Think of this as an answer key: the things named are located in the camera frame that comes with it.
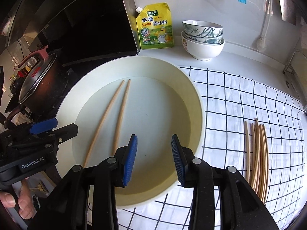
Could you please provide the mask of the person's left hand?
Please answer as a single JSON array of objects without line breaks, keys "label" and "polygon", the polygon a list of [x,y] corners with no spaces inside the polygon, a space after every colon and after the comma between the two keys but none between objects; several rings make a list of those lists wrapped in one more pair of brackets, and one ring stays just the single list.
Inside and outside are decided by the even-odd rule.
[{"label": "person's left hand", "polygon": [[[1,191],[1,202],[5,208],[14,208],[16,201],[14,197],[8,193]],[[18,198],[19,215],[28,220],[35,215],[35,208],[31,198],[31,191],[28,186],[27,180],[22,180],[22,186],[20,188],[20,194]]]}]

